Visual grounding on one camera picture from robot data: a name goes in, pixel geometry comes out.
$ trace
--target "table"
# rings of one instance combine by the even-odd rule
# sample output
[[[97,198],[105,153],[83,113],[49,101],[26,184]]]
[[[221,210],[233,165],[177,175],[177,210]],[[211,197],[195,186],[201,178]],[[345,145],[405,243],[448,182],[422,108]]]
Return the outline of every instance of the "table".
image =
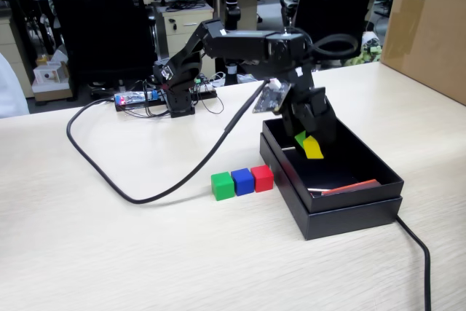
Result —
[[[466,304],[466,108],[380,63],[321,71],[339,118],[404,180],[401,218],[433,260],[434,310]],[[136,198],[185,176],[222,114],[134,119],[96,106],[72,133]],[[220,109],[218,101],[206,105]],[[304,241],[275,188],[216,202],[210,175],[263,164],[246,112],[213,158],[154,204],[123,201],[65,135],[77,109],[0,120],[2,310],[423,310],[424,258],[397,224]]]

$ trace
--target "circuit board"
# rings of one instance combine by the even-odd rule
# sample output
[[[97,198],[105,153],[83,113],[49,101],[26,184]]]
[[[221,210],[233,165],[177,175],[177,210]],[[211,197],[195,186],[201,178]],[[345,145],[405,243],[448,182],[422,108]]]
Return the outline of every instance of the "circuit board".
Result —
[[[264,90],[262,90],[261,96],[257,100],[254,106],[253,113],[262,112],[278,112],[286,98],[286,95],[290,92],[291,85],[287,82],[278,82],[277,84],[268,84]]]

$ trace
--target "blue cube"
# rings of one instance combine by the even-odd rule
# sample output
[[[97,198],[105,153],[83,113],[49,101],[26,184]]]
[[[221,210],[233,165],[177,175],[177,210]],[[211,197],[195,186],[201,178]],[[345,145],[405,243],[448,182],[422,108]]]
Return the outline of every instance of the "blue cube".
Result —
[[[254,192],[254,177],[249,169],[239,169],[232,171],[232,179],[234,182],[234,191],[237,196]]]

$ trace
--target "red cube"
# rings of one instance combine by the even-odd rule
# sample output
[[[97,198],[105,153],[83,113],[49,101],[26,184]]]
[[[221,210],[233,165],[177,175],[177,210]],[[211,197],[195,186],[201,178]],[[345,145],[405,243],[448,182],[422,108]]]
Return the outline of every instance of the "red cube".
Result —
[[[250,169],[254,177],[256,192],[268,191],[274,188],[274,173],[266,165]]]

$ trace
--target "white box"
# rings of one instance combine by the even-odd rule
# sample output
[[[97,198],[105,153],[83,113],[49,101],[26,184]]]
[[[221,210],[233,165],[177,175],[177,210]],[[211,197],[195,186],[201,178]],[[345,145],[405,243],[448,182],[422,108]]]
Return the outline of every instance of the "white box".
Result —
[[[73,90],[71,89],[71,81],[65,78],[60,83],[42,83],[39,84],[36,80],[32,84],[32,91],[36,101],[52,101],[61,100],[64,98],[72,98]]]
[[[34,76],[38,84],[59,83],[66,78],[61,65],[38,66],[34,69]]]

